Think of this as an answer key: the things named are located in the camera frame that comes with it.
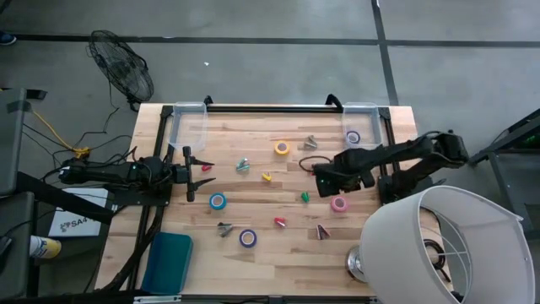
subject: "tape roll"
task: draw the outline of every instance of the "tape roll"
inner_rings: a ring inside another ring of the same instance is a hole
[[[345,138],[351,144],[357,144],[360,142],[360,134],[356,131],[348,131],[347,134],[345,134]]]
[[[222,193],[214,193],[210,197],[210,208],[221,210],[227,205],[227,198]]]
[[[284,141],[279,140],[274,146],[274,150],[279,155],[286,155],[290,150],[290,146]]]
[[[330,206],[332,207],[332,210],[336,212],[345,212],[348,208],[347,201],[345,200],[345,198],[342,197],[333,198]]]
[[[243,247],[251,248],[257,244],[257,235],[255,234],[255,231],[251,229],[246,229],[240,233],[240,244],[242,244]]]

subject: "concrete floor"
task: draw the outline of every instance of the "concrete floor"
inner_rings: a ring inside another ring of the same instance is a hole
[[[423,41],[539,41],[535,0],[381,0],[387,39]],[[0,15],[0,29],[21,34],[376,39],[369,0],[18,0]],[[378,46],[132,43],[154,80],[152,102],[321,104],[328,93],[343,101],[389,105]],[[452,128],[472,155],[500,130],[538,108],[538,48],[389,47],[400,105],[412,106],[420,133]],[[44,89],[34,107],[68,142],[100,130],[111,111],[107,81],[83,42],[19,41],[0,48],[0,86]],[[121,106],[96,145],[131,134],[136,114]],[[26,123],[45,129],[34,117]],[[43,144],[50,150],[57,147]],[[96,150],[104,160],[128,140]],[[51,157],[24,139],[21,169],[42,176]],[[486,165],[443,170],[436,177],[500,200]],[[535,257],[540,246],[530,244]],[[95,253],[75,257],[42,274],[44,294],[80,292]]]

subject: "yellow tape roll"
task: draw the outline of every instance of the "yellow tape roll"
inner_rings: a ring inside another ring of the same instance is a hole
[[[279,140],[274,146],[274,150],[279,155],[286,155],[290,150],[290,145],[284,141]]]

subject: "pink tape roll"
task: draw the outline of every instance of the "pink tape roll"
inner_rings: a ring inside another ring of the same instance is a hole
[[[336,212],[345,212],[347,211],[348,204],[345,198],[335,197],[335,198],[332,198],[330,207],[332,207],[332,210]]]

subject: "blue tape roll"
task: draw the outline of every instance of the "blue tape roll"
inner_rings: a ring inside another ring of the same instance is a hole
[[[250,243],[247,243],[244,241],[244,235],[246,234],[251,234],[253,235],[253,241],[251,241]],[[246,247],[246,248],[251,248],[253,246],[255,246],[255,244],[257,244],[257,235],[255,234],[255,231],[251,230],[251,229],[246,229],[244,231],[242,231],[240,233],[240,244],[242,244],[243,247]]]
[[[353,135],[353,137],[355,136],[356,139],[355,140],[351,140],[351,138],[349,137],[349,135]],[[351,144],[357,144],[360,142],[360,134],[356,131],[348,131],[347,134],[345,134],[345,138],[347,139],[348,142],[350,142]]]
[[[222,193],[214,193],[210,197],[210,208],[221,210],[227,205],[227,198]]]

